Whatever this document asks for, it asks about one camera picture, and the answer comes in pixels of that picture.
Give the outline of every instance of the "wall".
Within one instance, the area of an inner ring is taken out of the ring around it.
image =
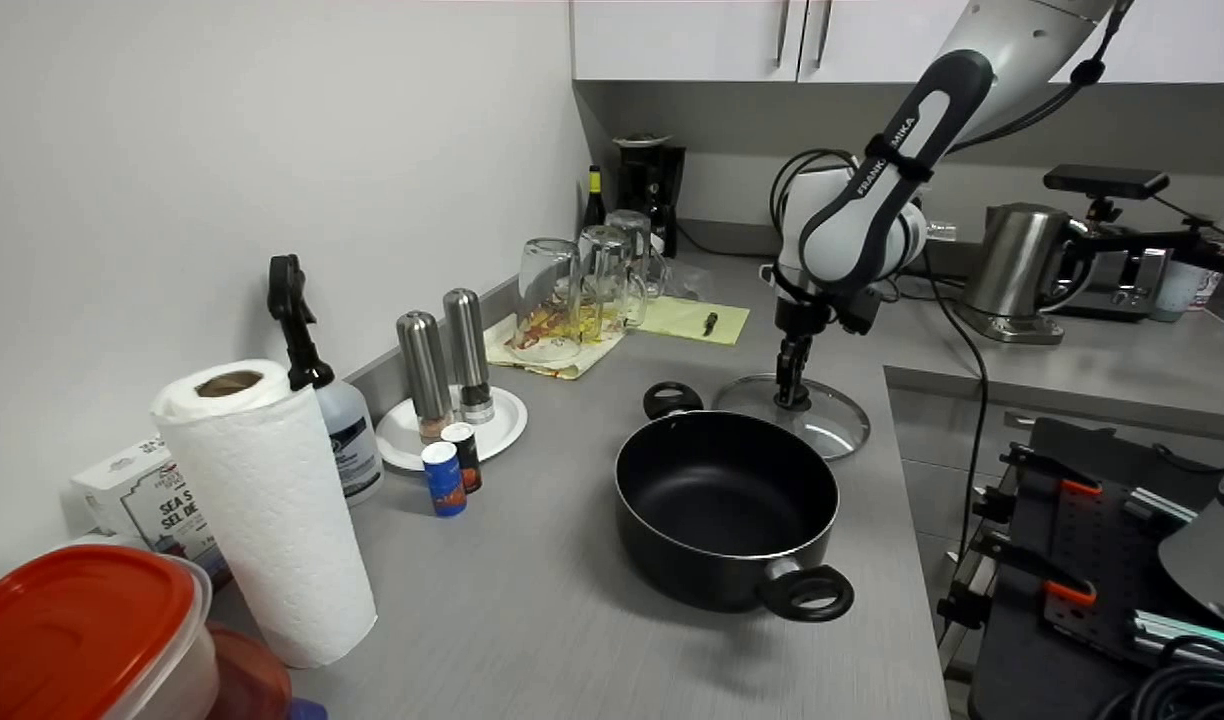
[[[680,215],[763,223],[777,169],[801,147],[859,153],[905,87],[777,84],[607,84],[613,131],[674,131],[690,143]],[[1130,165],[1171,176],[1168,201],[1224,221],[1224,87],[1094,87],[1024,138],[971,147],[936,169],[929,215],[982,235],[986,209],[1037,201],[1086,213],[1086,195],[1045,192],[1051,165]],[[1133,223],[1171,223],[1133,204]]]
[[[570,231],[570,78],[565,0],[0,0],[0,567],[157,390],[283,358],[269,255],[354,374]]]

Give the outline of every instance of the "glass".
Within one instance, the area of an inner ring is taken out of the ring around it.
[[[581,254],[562,235],[532,235],[519,259],[519,304],[514,349],[601,346],[603,311],[583,301]]]
[[[646,304],[660,294],[660,246],[652,246],[647,215],[613,213],[607,223],[583,227],[578,240],[583,294],[607,327],[636,327]]]
[[[1171,259],[1168,273],[1163,273],[1163,284],[1162,284],[1154,317],[1168,319],[1168,324],[1181,319],[1196,304],[1204,284],[1207,284],[1204,268]]]

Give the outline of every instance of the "cabinet handle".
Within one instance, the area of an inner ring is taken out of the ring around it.
[[[772,72],[784,64],[790,0],[781,0]]]
[[[825,40],[828,40],[828,16],[838,13],[838,0],[821,0],[821,38],[818,38],[818,60],[811,72],[825,64]]]

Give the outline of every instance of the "white cabinet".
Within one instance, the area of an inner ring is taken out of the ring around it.
[[[1120,32],[1130,84],[1224,84],[1224,0],[1144,0]]]
[[[964,0],[818,0],[806,26],[801,82],[919,82]]]
[[[571,0],[578,82],[796,82],[809,0]]]
[[[578,82],[912,84],[968,0],[571,0]],[[1133,3],[1104,84],[1224,84],[1224,0]]]

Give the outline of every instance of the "pot handle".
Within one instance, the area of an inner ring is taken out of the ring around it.
[[[674,413],[702,413],[705,402],[696,395],[696,390],[680,386],[680,380],[665,380],[665,386],[652,386],[646,393],[646,413],[647,419],[660,419],[660,416],[674,416]]]
[[[801,567],[792,562],[768,564],[760,582],[760,603],[784,620],[825,624],[854,608],[857,592],[849,578],[828,564]]]

